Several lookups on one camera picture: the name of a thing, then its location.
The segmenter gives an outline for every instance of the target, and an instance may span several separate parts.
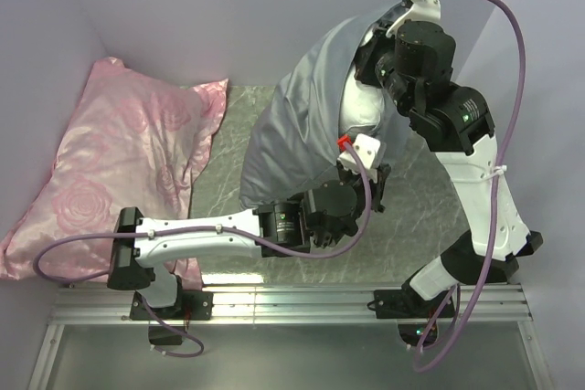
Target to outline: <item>marble surface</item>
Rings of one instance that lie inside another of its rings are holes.
[[[230,90],[228,111],[214,137],[211,159],[195,182],[192,217],[239,211],[239,175],[250,130],[271,94],[272,87]],[[200,258],[204,281],[402,282],[467,229],[447,174],[415,134],[388,179],[383,204],[386,212],[374,214],[362,240],[338,258]]]

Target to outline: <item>white cable tie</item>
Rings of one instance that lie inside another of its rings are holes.
[[[487,180],[492,180],[494,177],[498,176],[502,176],[504,175],[504,173],[508,170],[508,167],[503,164],[502,166],[494,166],[494,168],[492,169],[492,172],[488,175],[482,174],[482,176],[480,178],[477,179],[473,179],[473,178],[461,178],[461,179],[452,179],[451,181],[453,183],[481,183],[481,182],[485,182]]]

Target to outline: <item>gray cloth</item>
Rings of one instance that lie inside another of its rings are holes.
[[[242,207],[284,200],[338,178],[336,142],[347,72],[367,30],[382,16],[395,19],[404,11],[397,5],[347,19],[279,82],[252,128],[240,180]],[[408,119],[400,117],[391,102],[385,107],[370,135],[386,143],[383,163],[392,165],[410,129]]]

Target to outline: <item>pink pillowcase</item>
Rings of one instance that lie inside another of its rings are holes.
[[[149,217],[187,218],[192,184],[226,109],[227,83],[182,90],[119,59],[97,61],[49,182],[0,243],[0,278],[33,276],[33,257],[55,239],[113,231],[126,206]],[[41,268],[66,278],[91,274],[109,267],[111,248],[107,239],[71,243],[47,253]],[[169,269],[186,288],[201,287],[194,259]]]

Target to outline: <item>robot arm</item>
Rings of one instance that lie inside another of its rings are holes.
[[[532,254],[542,243],[538,232],[530,232],[517,213],[502,176],[505,168],[495,168],[494,122],[484,97],[477,90],[451,81],[455,41],[438,25],[439,0],[402,0],[402,6],[402,16],[394,21],[380,19],[368,31],[354,58],[352,77],[346,83],[355,82],[361,89],[346,87],[346,93],[360,90],[368,105],[381,92],[384,100],[409,119],[410,128],[425,139],[450,176],[470,230],[405,282],[403,294],[394,304],[400,309],[400,318],[405,317],[404,310],[406,316],[429,315],[428,310],[452,285],[477,281],[487,248],[494,174],[500,175],[499,228],[487,282],[508,281],[518,268],[516,257]],[[380,201],[389,168],[379,162],[383,143],[376,142],[358,134],[355,147],[361,150],[360,158],[367,164],[372,208],[382,212]],[[317,247],[325,247],[344,235],[354,235],[356,220],[365,205],[364,187],[356,176],[352,158],[342,153],[339,162],[339,181],[283,203],[231,216],[165,221],[142,218],[137,209],[124,209],[127,211],[122,211],[118,231],[151,236],[114,241],[109,288],[137,290],[164,314],[165,309],[177,306],[181,295],[180,280],[165,269],[166,261],[208,254],[283,256],[258,246],[251,237],[229,233],[224,228],[236,227],[250,236],[264,237],[305,253],[310,251],[311,239]],[[205,231],[165,234],[203,225],[207,225]]]
[[[380,165],[384,146],[359,134],[353,147],[369,178],[372,210],[381,211],[380,200],[389,172]],[[136,207],[124,208],[116,231],[147,237],[114,240],[108,288],[136,290],[164,318],[175,315],[183,303],[180,278],[168,272],[164,265],[168,261],[205,255],[287,256],[259,245],[255,237],[300,253],[309,253],[312,244],[327,247],[337,244],[343,236],[352,237],[358,230],[356,220],[366,205],[363,180],[347,151],[340,154],[338,169],[339,180],[283,202],[232,215],[173,221],[144,217]]]
[[[417,314],[451,286],[477,281],[487,250],[495,174],[500,176],[498,229],[488,282],[508,281],[518,268],[516,257],[532,254],[542,237],[530,232],[518,214],[505,167],[495,167],[494,121],[484,97],[451,81],[455,41],[438,25],[439,0],[403,0],[402,5],[409,6],[408,12],[394,23],[376,23],[357,51],[355,80],[382,89],[399,114],[409,118],[410,128],[447,171],[470,226],[403,285],[396,306]]]

